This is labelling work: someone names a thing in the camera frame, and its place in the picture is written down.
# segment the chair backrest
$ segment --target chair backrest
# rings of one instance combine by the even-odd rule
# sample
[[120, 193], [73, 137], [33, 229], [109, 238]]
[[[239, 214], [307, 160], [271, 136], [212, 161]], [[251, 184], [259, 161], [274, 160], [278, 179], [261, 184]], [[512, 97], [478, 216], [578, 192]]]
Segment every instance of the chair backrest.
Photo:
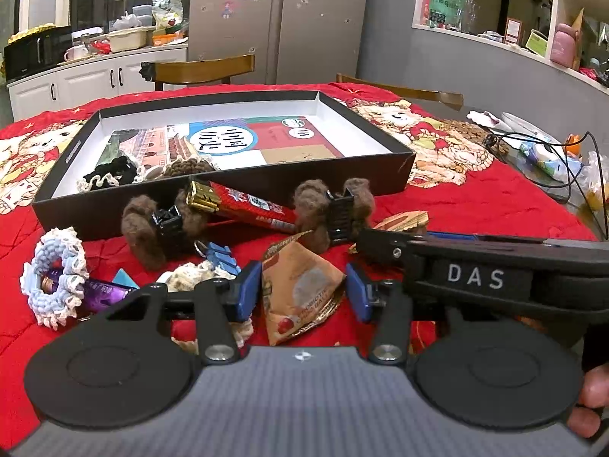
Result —
[[388, 84], [378, 84], [376, 82], [362, 81], [348, 75], [336, 74], [336, 82], [351, 82], [355, 84], [366, 84], [376, 88], [385, 89], [408, 99], [437, 101], [446, 106], [459, 111], [463, 107], [463, 95], [459, 93], [443, 93], [441, 91], [426, 91], [425, 89], [410, 89], [402, 86], [391, 86]]
[[162, 91], [163, 84], [202, 84], [217, 80], [230, 84], [231, 77], [253, 72], [255, 59], [253, 54], [244, 54], [195, 62], [142, 62], [141, 67], [141, 76], [154, 82], [156, 91]]

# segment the human hand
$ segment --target human hand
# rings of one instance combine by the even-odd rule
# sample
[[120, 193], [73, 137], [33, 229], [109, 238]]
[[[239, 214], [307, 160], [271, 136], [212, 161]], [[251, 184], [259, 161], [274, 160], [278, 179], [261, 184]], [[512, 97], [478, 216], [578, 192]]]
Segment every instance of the human hand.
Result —
[[592, 409], [609, 406], [609, 363], [586, 373], [579, 403], [584, 407], [573, 409], [567, 426], [579, 436], [590, 438], [601, 425], [601, 418]]

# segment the illustrated card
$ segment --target illustrated card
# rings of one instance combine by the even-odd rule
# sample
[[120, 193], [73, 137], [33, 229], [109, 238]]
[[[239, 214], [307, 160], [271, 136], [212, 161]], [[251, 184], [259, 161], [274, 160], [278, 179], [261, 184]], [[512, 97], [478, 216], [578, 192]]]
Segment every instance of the illustrated card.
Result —
[[253, 117], [195, 121], [153, 129], [112, 133], [97, 164], [123, 154], [146, 168], [165, 166], [182, 157], [211, 155], [220, 169], [342, 158], [342, 154], [307, 120]]

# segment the white kitchen cabinet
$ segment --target white kitchen cabinet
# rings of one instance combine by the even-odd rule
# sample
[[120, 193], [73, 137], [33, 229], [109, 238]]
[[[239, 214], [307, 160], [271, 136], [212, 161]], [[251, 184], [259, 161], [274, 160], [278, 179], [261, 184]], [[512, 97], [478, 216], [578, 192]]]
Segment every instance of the white kitchen cabinet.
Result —
[[14, 121], [61, 109], [55, 72], [17, 84], [8, 91]]
[[[145, 93], [154, 91], [154, 82], [145, 81], [139, 74], [142, 62], [184, 62], [187, 60], [185, 48], [149, 51], [112, 60], [118, 77], [118, 94]], [[184, 86], [165, 85], [166, 91], [183, 88]]]
[[61, 108], [75, 108], [100, 98], [118, 96], [114, 62], [107, 59], [58, 70]]
[[[154, 82], [139, 74], [142, 62], [187, 60], [187, 46], [146, 48], [58, 66], [31, 78], [8, 84], [14, 120], [43, 111], [76, 108], [100, 98], [154, 91]], [[184, 86], [165, 85], [165, 90]]]

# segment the purple candy bar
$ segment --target purple candy bar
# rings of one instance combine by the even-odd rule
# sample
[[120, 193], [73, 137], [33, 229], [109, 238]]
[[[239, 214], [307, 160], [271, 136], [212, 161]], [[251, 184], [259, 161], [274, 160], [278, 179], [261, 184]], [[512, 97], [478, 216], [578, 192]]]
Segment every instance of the purple candy bar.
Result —
[[[62, 273], [61, 268], [51, 268], [42, 280], [41, 289], [47, 294], [55, 292]], [[123, 300], [131, 290], [124, 285], [118, 285], [118, 283], [90, 278], [84, 282], [83, 305], [92, 313], [99, 313], [99, 311], [103, 311], [112, 304]]]

